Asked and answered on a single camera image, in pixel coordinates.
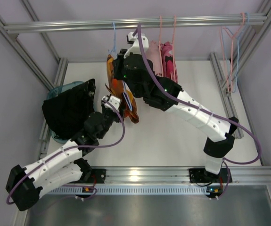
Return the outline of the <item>orange camouflage trousers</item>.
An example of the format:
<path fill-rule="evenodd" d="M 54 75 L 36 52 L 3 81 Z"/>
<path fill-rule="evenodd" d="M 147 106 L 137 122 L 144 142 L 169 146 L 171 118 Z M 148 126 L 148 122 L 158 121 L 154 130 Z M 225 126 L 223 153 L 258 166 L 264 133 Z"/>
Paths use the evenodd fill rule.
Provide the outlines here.
<path fill-rule="evenodd" d="M 140 119 L 137 113 L 137 104 L 133 94 L 127 90 L 126 84 L 123 81 L 114 78 L 114 58 L 111 54 L 107 55 L 107 79 L 108 86 L 107 90 L 115 97 L 122 100 L 124 108 L 124 118 L 129 117 L 131 122 L 136 124 L 139 123 Z"/>

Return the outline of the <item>blue wire hanger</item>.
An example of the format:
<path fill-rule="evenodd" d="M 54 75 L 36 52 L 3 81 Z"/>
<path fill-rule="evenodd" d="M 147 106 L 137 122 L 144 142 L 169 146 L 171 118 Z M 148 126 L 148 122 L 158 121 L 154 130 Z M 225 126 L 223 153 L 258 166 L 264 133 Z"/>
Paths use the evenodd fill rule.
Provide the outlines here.
<path fill-rule="evenodd" d="M 115 22 L 111 22 L 113 30 L 114 30 L 114 37 L 113 37 L 113 47 L 112 49 L 109 49 L 108 52 L 111 56 L 115 57 L 115 60 L 117 59 L 117 45 L 116 45 L 116 26 L 115 26 Z M 129 108 L 129 110 L 133 110 L 132 104 L 131 104 L 131 99 L 129 97 L 129 95 L 127 94 L 127 90 L 126 90 L 126 84 L 123 81 L 123 97 L 127 103 L 127 106 Z"/>

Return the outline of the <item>light pink trousers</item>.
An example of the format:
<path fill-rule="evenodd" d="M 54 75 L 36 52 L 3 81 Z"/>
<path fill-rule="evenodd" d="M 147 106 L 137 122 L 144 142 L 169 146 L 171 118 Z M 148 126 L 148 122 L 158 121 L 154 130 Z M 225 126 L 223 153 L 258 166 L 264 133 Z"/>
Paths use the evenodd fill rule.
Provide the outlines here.
<path fill-rule="evenodd" d="M 146 51 L 146 57 L 153 64 L 154 74 L 156 76 L 163 77 L 163 68 L 159 55 L 159 46 L 154 40 L 152 40 L 149 44 L 149 48 Z"/>

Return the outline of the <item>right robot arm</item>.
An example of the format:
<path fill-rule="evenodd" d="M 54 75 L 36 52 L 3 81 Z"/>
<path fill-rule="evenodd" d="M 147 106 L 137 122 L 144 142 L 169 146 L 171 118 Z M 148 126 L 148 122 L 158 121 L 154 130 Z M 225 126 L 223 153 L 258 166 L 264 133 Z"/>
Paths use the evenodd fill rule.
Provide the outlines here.
<path fill-rule="evenodd" d="M 205 170 L 218 175 L 223 158 L 234 145 L 233 133 L 238 119 L 216 118 L 178 83 L 169 78 L 151 77 L 140 54 L 125 56 L 126 53 L 126 49 L 121 49 L 113 61 L 114 78 L 125 82 L 135 98 L 142 98 L 147 105 L 182 118 L 206 134 Z"/>

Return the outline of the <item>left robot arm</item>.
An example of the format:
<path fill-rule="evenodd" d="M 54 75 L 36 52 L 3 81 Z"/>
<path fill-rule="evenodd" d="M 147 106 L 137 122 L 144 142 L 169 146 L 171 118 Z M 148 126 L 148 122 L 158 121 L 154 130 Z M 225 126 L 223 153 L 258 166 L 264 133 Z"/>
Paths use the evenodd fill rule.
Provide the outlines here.
<path fill-rule="evenodd" d="M 113 147 L 122 141 L 119 138 L 112 144 L 99 143 L 114 122 L 123 123 L 121 110 L 104 107 L 102 112 L 91 113 L 83 128 L 53 153 L 24 167 L 14 166 L 6 183 L 6 203 L 24 211 L 55 188 L 86 181 L 91 166 L 83 157 L 94 149 Z"/>

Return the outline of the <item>black trousers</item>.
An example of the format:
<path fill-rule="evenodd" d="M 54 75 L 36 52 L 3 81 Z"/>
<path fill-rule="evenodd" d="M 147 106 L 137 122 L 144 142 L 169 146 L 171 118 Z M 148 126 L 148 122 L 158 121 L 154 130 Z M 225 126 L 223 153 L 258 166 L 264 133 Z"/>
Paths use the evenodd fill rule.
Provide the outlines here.
<path fill-rule="evenodd" d="M 44 100 L 42 105 L 46 123 L 61 139 L 71 139 L 83 128 L 94 112 L 95 79 L 69 89 L 57 97 Z"/>

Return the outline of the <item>pink camouflage trousers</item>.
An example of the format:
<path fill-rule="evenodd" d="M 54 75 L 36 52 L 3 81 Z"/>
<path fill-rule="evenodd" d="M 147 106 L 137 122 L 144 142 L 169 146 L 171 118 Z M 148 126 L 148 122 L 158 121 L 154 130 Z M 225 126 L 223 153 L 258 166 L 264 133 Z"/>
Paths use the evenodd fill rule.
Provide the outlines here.
<path fill-rule="evenodd" d="M 176 63 L 173 56 L 173 46 L 170 42 L 161 44 L 161 59 L 163 66 L 163 76 L 178 82 Z"/>

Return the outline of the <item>teal plastic basket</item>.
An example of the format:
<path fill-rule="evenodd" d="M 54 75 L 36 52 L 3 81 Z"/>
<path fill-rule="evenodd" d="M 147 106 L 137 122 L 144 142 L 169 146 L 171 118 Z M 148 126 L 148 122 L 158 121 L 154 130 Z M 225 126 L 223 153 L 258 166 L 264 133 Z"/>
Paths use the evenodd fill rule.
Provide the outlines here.
<path fill-rule="evenodd" d="M 54 89 L 52 89 L 48 94 L 47 94 L 47 98 L 46 100 L 49 100 L 49 99 L 52 99 L 52 98 L 55 98 L 57 97 L 59 94 L 69 90 L 69 89 L 72 89 L 80 84 L 82 84 L 83 81 L 74 81 L 74 82 L 71 82 L 69 84 L 66 84 L 66 85 L 62 85 L 62 86 L 58 86 Z M 58 135 L 53 131 L 51 130 L 51 137 L 59 144 L 65 144 L 67 142 L 67 139 L 61 139 L 58 137 Z"/>

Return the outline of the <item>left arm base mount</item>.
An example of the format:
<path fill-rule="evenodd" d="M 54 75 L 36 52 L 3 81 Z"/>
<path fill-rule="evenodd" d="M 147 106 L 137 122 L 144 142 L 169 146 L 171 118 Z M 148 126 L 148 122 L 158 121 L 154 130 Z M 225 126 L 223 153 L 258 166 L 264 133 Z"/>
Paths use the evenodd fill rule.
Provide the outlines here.
<path fill-rule="evenodd" d="M 87 184 L 103 184 L 106 179 L 106 172 L 107 170 L 104 168 L 92 169 L 85 175 L 82 182 Z"/>

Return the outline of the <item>front aluminium rail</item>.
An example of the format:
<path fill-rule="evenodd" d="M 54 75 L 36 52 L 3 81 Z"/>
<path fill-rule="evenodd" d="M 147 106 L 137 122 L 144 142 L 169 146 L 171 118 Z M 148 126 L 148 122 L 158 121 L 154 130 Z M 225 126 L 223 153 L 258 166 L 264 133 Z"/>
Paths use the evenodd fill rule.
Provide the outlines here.
<path fill-rule="evenodd" d="M 191 185 L 191 167 L 93 167 L 107 170 L 104 184 Z M 270 185 L 270 166 L 229 166 L 233 185 Z"/>

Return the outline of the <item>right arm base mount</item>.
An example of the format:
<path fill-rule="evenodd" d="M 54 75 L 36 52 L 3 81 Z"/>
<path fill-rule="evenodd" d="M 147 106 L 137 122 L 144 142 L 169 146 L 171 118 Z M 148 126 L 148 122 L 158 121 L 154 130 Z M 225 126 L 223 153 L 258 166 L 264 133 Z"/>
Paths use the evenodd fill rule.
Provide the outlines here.
<path fill-rule="evenodd" d="M 228 179 L 228 170 L 226 168 L 221 168 L 221 171 L 218 175 L 210 173 L 205 170 L 205 168 L 190 168 L 189 177 L 191 183 L 197 184 L 208 184 L 208 183 L 226 183 L 227 181 L 232 182 L 232 177 Z"/>

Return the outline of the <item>top aluminium hanging rail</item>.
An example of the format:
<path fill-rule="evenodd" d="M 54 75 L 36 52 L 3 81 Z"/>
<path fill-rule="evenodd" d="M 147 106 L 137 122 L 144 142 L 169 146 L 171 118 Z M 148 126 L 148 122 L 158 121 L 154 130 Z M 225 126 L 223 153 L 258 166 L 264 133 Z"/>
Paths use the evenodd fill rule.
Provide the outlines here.
<path fill-rule="evenodd" d="M 240 13 L 223 16 L 188 16 L 164 18 L 132 18 L 115 20 L 91 21 L 51 21 L 8 23 L 4 29 L 10 33 L 42 33 L 42 32 L 69 32 L 94 31 L 111 29 L 136 29 L 138 24 L 142 28 L 171 28 L 171 27 L 198 27 L 198 26 L 238 26 L 242 23 L 262 25 L 267 16 L 262 13 Z"/>

